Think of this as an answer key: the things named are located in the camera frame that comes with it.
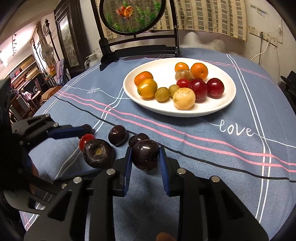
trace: fish painting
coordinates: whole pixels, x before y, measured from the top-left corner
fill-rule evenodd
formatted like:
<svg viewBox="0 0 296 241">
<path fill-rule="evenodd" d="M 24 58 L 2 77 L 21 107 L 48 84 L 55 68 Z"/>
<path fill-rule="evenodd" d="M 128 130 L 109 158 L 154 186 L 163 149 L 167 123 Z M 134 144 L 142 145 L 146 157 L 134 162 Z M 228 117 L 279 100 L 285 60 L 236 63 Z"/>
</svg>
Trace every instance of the fish painting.
<svg viewBox="0 0 296 241">
<path fill-rule="evenodd" d="M 133 7 L 132 6 L 121 6 L 116 9 L 117 14 L 126 21 L 129 21 L 129 17 L 132 16 Z"/>
</svg>

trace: tangerine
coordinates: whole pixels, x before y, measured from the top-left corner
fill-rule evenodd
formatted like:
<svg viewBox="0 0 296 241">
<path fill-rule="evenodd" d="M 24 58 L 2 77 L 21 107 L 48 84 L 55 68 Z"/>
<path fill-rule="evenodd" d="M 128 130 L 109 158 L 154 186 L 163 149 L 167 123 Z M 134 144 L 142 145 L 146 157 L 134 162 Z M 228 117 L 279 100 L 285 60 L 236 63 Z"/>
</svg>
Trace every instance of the tangerine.
<svg viewBox="0 0 296 241">
<path fill-rule="evenodd" d="M 189 70 L 189 66 L 183 62 L 179 62 L 175 65 L 175 72 L 179 70 Z"/>
<path fill-rule="evenodd" d="M 194 75 L 194 78 L 200 78 L 202 80 L 205 80 L 209 74 L 207 67 L 202 63 L 195 63 L 192 65 L 190 71 Z"/>
<path fill-rule="evenodd" d="M 153 79 L 153 75 L 148 71 L 141 72 L 135 77 L 134 83 L 136 86 L 139 86 L 139 84 L 145 79 Z"/>
</svg>

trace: wooden frame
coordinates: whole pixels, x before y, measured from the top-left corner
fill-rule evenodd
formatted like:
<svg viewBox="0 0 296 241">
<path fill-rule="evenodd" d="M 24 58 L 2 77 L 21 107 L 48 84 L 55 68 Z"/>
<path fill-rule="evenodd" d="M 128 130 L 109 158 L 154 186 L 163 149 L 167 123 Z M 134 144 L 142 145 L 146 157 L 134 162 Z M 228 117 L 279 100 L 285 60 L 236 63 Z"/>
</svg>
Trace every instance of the wooden frame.
<svg viewBox="0 0 296 241">
<path fill-rule="evenodd" d="M 59 24 L 65 16 L 67 16 L 68 19 L 71 39 L 78 60 L 78 64 L 74 66 L 70 65 Z M 84 62 L 86 60 L 86 57 L 90 55 L 89 46 L 86 40 L 86 34 L 83 26 L 79 0 L 61 0 L 61 2 L 54 10 L 54 19 L 57 27 L 57 34 L 62 53 L 66 61 L 67 68 L 69 70 L 69 74 L 71 78 L 73 78 L 85 71 Z"/>
</svg>

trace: person's hand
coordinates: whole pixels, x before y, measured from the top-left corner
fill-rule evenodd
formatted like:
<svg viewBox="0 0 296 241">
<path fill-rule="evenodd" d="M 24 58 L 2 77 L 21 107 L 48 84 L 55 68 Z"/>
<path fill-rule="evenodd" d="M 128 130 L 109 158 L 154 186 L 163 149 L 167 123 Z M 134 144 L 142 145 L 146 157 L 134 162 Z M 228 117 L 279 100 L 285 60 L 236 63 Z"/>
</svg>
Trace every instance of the person's hand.
<svg viewBox="0 0 296 241">
<path fill-rule="evenodd" d="M 172 236 L 168 235 L 167 233 L 160 233 L 156 237 L 156 241 L 176 241 Z"/>
</svg>

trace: power cord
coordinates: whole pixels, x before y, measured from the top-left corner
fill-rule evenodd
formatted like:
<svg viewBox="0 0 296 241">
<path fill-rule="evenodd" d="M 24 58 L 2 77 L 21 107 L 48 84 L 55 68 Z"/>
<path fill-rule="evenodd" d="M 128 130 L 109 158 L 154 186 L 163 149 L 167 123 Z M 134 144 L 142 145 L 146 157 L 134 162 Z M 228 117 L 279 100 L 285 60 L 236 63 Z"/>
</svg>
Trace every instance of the power cord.
<svg viewBox="0 0 296 241">
<path fill-rule="evenodd" d="M 256 56 L 254 56 L 254 57 L 251 59 L 251 61 L 252 61 L 254 58 L 256 58 L 257 56 L 259 56 L 259 55 L 265 53 L 265 51 L 267 50 L 268 45 L 269 45 L 269 42 L 268 42 L 268 44 L 267 44 L 266 49 L 264 50 L 264 52 L 259 53 L 259 54 L 257 54 Z"/>
<path fill-rule="evenodd" d="M 260 32 L 260 38 L 261 38 L 261 43 L 260 43 L 260 51 L 259 53 L 261 53 L 262 51 L 262 42 L 263 42 L 263 32 Z M 259 66 L 260 66 L 260 62 L 261 62 L 261 55 L 259 55 Z"/>
</svg>

